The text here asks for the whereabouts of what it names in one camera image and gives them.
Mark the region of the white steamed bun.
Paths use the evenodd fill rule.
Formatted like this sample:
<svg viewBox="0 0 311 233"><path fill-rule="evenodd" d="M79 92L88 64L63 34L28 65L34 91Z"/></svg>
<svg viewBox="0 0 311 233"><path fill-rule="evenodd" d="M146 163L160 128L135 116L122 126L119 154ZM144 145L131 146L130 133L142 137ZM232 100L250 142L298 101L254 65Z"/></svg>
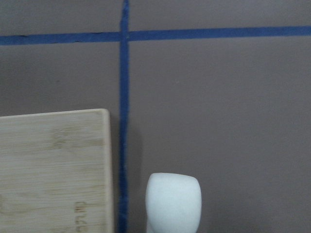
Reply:
<svg viewBox="0 0 311 233"><path fill-rule="evenodd" d="M147 183L145 205L147 233L195 233L202 211L199 182L188 175L153 173Z"/></svg>

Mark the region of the bamboo wooden tray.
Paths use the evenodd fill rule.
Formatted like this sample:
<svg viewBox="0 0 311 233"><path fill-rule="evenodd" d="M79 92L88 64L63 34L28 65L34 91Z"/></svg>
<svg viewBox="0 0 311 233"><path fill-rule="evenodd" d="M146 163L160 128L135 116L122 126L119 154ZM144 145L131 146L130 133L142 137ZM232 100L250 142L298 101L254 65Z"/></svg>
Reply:
<svg viewBox="0 0 311 233"><path fill-rule="evenodd" d="M114 231L106 109L1 117L0 230Z"/></svg>

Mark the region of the crossing blue tape strip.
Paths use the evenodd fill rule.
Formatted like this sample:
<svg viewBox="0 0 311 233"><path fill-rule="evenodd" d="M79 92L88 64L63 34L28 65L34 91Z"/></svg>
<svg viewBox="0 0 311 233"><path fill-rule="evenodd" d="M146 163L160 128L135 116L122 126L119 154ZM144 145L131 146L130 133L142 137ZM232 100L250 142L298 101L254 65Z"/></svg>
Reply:
<svg viewBox="0 0 311 233"><path fill-rule="evenodd" d="M127 131L129 114L129 1L122 4L120 21L120 101L119 101L119 214L118 232L127 232L128 180L127 180Z"/></svg>

